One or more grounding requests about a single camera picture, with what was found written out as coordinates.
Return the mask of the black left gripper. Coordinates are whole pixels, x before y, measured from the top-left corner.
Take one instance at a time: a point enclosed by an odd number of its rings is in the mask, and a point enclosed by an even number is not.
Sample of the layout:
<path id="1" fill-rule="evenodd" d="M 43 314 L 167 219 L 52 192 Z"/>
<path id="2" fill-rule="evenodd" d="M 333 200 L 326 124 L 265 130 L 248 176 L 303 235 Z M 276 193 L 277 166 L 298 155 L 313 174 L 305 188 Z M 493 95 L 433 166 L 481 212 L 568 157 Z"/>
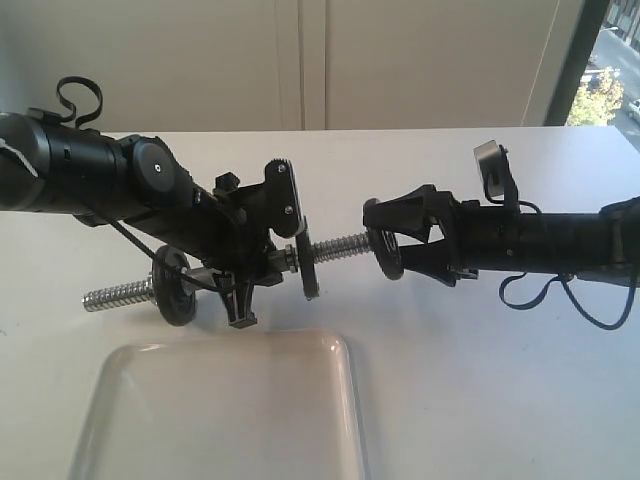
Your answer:
<path id="1" fill-rule="evenodd" d="M 285 186 L 261 182 L 208 193 L 194 182 L 131 182 L 127 195 L 136 212 L 124 222 L 212 270 L 230 327 L 255 325 L 254 285 L 283 281 L 270 255 L 271 234 L 285 235 Z"/>

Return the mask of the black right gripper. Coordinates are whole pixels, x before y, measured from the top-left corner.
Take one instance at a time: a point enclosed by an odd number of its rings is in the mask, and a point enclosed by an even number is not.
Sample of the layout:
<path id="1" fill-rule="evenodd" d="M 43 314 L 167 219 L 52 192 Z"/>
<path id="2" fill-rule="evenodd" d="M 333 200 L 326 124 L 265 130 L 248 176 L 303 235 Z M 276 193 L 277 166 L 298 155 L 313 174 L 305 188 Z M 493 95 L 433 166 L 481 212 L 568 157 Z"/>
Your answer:
<path id="1" fill-rule="evenodd" d="M 425 243 L 399 248 L 403 268 L 448 287 L 476 270 L 515 268 L 515 211 L 476 200 L 459 202 L 432 184 L 365 206 L 363 224 Z M 444 238 L 428 243 L 434 226 Z"/>

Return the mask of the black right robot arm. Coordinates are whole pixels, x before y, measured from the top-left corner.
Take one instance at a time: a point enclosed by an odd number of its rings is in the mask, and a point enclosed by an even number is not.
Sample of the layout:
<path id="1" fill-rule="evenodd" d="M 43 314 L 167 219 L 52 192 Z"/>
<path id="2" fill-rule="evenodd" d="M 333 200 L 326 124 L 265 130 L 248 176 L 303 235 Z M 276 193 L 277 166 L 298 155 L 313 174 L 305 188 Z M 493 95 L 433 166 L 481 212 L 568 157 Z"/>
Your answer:
<path id="1" fill-rule="evenodd" d="M 392 278 L 404 271 L 453 287 L 479 271 L 573 275 L 580 280 L 639 284 L 639 201 L 597 213 L 522 213 L 458 201 L 422 185 L 396 199 L 363 207 L 370 231 L 414 239 L 381 261 Z"/>

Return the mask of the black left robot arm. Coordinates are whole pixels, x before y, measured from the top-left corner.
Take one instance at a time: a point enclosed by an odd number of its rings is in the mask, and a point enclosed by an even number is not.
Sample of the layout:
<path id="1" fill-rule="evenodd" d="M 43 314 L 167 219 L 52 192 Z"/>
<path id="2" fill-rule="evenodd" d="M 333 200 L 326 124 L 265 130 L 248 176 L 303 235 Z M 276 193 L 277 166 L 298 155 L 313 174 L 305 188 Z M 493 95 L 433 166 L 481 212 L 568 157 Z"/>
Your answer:
<path id="1" fill-rule="evenodd" d="M 173 326 L 194 319 L 200 290 L 220 296 L 232 327 L 254 325 L 255 288 L 283 279 L 273 237 L 292 237 L 301 224 L 286 160 L 270 161 L 260 183 L 225 173 L 207 190 L 158 137 L 116 139 L 16 113 L 1 118 L 1 207 L 108 225 L 133 244 L 142 235 L 157 239 L 146 282 L 89 294 L 84 306 L 152 298 Z"/>

